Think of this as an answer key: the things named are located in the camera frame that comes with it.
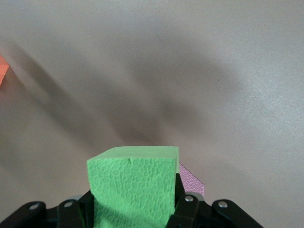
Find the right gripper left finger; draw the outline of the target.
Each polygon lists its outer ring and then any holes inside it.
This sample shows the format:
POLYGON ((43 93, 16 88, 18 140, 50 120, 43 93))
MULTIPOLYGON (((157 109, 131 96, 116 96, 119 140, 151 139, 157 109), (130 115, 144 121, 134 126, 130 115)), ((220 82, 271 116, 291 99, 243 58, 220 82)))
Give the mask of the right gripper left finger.
POLYGON ((48 209, 42 201, 22 205, 5 218, 2 228, 92 228, 94 197, 90 191, 77 199, 67 199, 48 209))

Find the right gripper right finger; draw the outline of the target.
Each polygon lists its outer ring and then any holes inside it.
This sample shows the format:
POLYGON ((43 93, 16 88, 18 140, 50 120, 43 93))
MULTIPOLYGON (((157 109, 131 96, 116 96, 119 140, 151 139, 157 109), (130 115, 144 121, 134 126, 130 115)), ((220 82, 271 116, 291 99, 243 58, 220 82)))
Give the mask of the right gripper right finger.
POLYGON ((208 205, 193 193, 186 193, 179 174, 175 184, 175 212, 168 228, 260 228, 261 225, 228 199, 208 205))

